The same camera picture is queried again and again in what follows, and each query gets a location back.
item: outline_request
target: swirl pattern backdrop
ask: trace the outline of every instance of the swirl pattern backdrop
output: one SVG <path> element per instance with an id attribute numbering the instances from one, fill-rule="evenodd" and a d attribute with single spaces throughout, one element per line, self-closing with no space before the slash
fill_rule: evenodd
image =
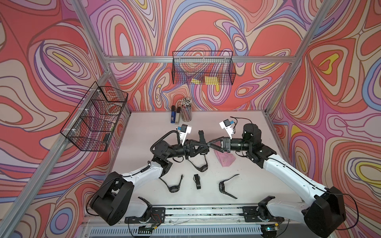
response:
<path id="1" fill-rule="evenodd" d="M 320 1 L 94 0 L 86 11 L 106 55 L 171 56 L 232 50 L 235 56 L 293 56 Z M 131 110 L 265 109 L 288 64 L 237 63 L 233 86 L 173 85 L 172 64 L 111 64 Z"/>
<path id="2" fill-rule="evenodd" d="M 0 1 L 0 219 L 102 73 L 70 1 Z M 67 146 L 12 237 L 75 235 L 125 122 L 107 152 Z"/>
<path id="3" fill-rule="evenodd" d="M 337 1 L 271 113 L 291 164 L 356 199 L 338 237 L 381 237 L 380 39 L 380 1 Z"/>

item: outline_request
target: black wire basket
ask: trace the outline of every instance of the black wire basket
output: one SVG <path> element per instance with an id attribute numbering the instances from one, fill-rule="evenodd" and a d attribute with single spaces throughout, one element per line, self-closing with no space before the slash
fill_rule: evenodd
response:
<path id="1" fill-rule="evenodd" d="M 81 151 L 107 151 L 116 124 L 126 106 L 128 93 L 98 85 L 93 90 L 94 93 L 73 126 L 64 129 L 74 112 L 66 121 L 61 133 Z"/>
<path id="2" fill-rule="evenodd" d="M 232 51 L 173 51 L 173 84 L 233 85 Z"/>

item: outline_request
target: black cable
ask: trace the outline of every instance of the black cable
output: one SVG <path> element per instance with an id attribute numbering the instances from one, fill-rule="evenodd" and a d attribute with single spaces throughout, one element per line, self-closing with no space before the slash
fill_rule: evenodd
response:
<path id="1" fill-rule="evenodd" d="M 237 151 L 235 151 L 235 154 L 238 155 L 239 157 L 248 158 L 247 155 L 246 156 L 243 155 L 243 151 L 241 152 L 242 152 L 242 155 L 237 154 Z"/>
<path id="2" fill-rule="evenodd" d="M 159 140 L 157 140 L 157 141 L 151 146 L 151 148 L 149 148 L 149 150 L 151 151 L 151 153 L 154 152 L 154 147 L 155 147 L 155 145 L 157 145 L 160 141 L 162 141 L 164 138 L 166 138 L 168 135 L 170 135 L 170 134 L 172 134 L 172 133 L 176 133 L 176 134 L 177 134 L 177 144 L 180 144 L 180 133 L 179 133 L 178 131 L 172 130 L 172 131 L 167 132 L 164 136 L 162 136 Z"/>
<path id="3" fill-rule="evenodd" d="M 252 122 L 249 118 L 245 118 L 245 117 L 231 117 L 231 118 L 236 119 L 236 120 L 237 120 L 237 123 L 238 123 L 238 119 L 246 119 L 246 120 L 249 120 L 250 123 L 251 123 L 251 126 L 252 126 L 252 128 L 253 128 L 252 133 L 254 132 L 254 124 L 253 124 L 253 122 Z"/>
<path id="4" fill-rule="evenodd" d="M 175 161 L 175 162 L 177 162 L 177 163 L 181 163 L 181 162 L 184 161 L 184 156 L 182 156 L 182 160 L 181 160 L 181 161 L 177 161 L 177 160 L 175 160 L 174 158 L 172 158 L 172 159 L 173 159 L 173 161 Z"/>
<path id="5" fill-rule="evenodd" d="M 280 161 L 278 161 L 278 160 L 276 160 L 276 159 L 273 159 L 273 158 L 269 158 L 269 159 L 275 160 L 275 161 L 277 161 L 278 163 L 282 164 L 283 166 L 288 167 L 286 164 L 283 164 L 282 162 L 280 162 Z M 322 189 L 316 187 L 314 184 L 310 183 L 307 179 L 303 178 L 302 176 L 300 176 L 300 177 L 301 177 L 302 179 L 304 179 L 307 183 L 309 183 L 310 185 L 312 185 L 314 188 L 316 188 L 316 189 L 318 189 L 318 190 L 320 190 L 320 191 L 322 191 L 322 192 L 329 193 L 329 194 L 332 194 L 332 195 L 341 195 L 341 196 L 343 196 L 343 195 L 347 195 L 347 196 L 350 196 L 351 199 L 353 200 L 353 202 L 355 203 L 355 207 L 356 207 L 356 213 L 357 213 L 357 219 L 356 219 L 356 222 L 355 222 L 355 224 L 352 225 L 351 227 L 344 228 L 344 229 L 336 229 L 336 230 L 349 230 L 349 229 L 352 229 L 353 227 L 355 227 L 355 226 L 357 225 L 357 223 L 359 222 L 359 219 L 360 219 L 360 213 L 359 213 L 359 208 L 358 208 L 358 206 L 357 206 L 357 202 L 356 202 L 356 200 L 352 197 L 352 195 L 350 195 L 350 194 L 348 194 L 348 193 L 331 193 L 331 192 L 328 192 L 328 191 L 324 191 L 324 190 L 322 190 Z"/>
<path id="6" fill-rule="evenodd" d="M 130 217 L 127 218 L 127 226 L 128 226 L 128 231 L 130 232 L 132 237 L 135 238 L 134 235 L 132 234 L 131 230 L 130 230 Z"/>
<path id="7" fill-rule="evenodd" d="M 349 230 L 349 229 L 352 229 L 353 227 L 355 227 L 357 225 L 357 223 L 359 222 L 359 219 L 360 219 L 360 213 L 359 213 L 359 208 L 357 206 L 357 202 L 356 200 L 352 197 L 352 195 L 350 194 L 347 194 L 347 193 L 342 193 L 342 194 L 335 194 L 335 193 L 330 193 L 330 194 L 333 194 L 333 195 L 347 195 L 347 196 L 350 196 L 351 199 L 353 200 L 353 202 L 355 203 L 355 206 L 356 206 L 356 212 L 357 212 L 357 219 L 356 219 L 356 222 L 353 226 L 351 227 L 348 227 L 348 228 L 344 228 L 344 229 L 336 229 L 336 230 Z"/>
<path id="8" fill-rule="evenodd" d="M 286 231 L 286 229 L 287 229 L 289 223 L 290 223 L 290 219 L 288 220 L 288 222 L 287 222 L 287 226 L 286 226 L 286 228 L 282 231 L 281 234 L 283 234 L 283 233 Z"/>
<path id="9" fill-rule="evenodd" d="M 234 122 L 234 127 L 233 127 L 233 133 L 235 134 L 235 126 L 237 126 L 237 123 L 238 123 L 238 120 L 236 119 L 237 122 L 233 121 Z"/>

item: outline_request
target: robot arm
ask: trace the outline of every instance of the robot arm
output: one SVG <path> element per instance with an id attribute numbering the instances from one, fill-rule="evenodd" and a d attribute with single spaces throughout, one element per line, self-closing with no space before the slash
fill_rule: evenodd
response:
<path id="1" fill-rule="evenodd" d="M 303 203 L 285 202 L 268 196 L 260 203 L 260 217 L 284 217 L 305 223 L 315 234 L 328 237 L 346 219 L 343 194 L 335 187 L 330 189 L 308 178 L 300 171 L 290 166 L 270 147 L 262 144 L 261 130 L 255 124 L 245 124 L 242 138 L 220 137 L 208 143 L 205 142 L 203 131 L 199 131 L 200 141 L 185 140 L 190 127 L 182 125 L 179 130 L 170 131 L 155 142 L 151 147 L 154 158 L 145 167 L 126 174 L 109 174 L 100 189 L 90 202 L 90 207 L 97 212 L 109 225 L 114 225 L 126 214 L 128 217 L 150 216 L 147 201 L 131 201 L 134 188 L 155 180 L 166 174 L 172 166 L 168 158 L 185 156 L 194 157 L 200 153 L 206 154 L 209 148 L 220 152 L 231 150 L 246 151 L 247 158 L 259 167 L 277 176 L 293 189 Z M 178 144 L 169 145 L 163 139 L 176 133 Z"/>

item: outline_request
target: yellow sponge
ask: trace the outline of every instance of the yellow sponge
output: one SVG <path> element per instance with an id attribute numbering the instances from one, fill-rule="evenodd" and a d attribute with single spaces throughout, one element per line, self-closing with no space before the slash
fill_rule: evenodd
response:
<path id="1" fill-rule="evenodd" d="M 190 82 L 195 83 L 195 84 L 200 84 L 200 81 L 197 79 L 194 79 L 194 78 L 192 78 L 192 80 Z"/>
<path id="2" fill-rule="evenodd" d="M 218 85 L 218 77 L 208 77 L 205 76 L 205 84 L 206 85 Z"/>

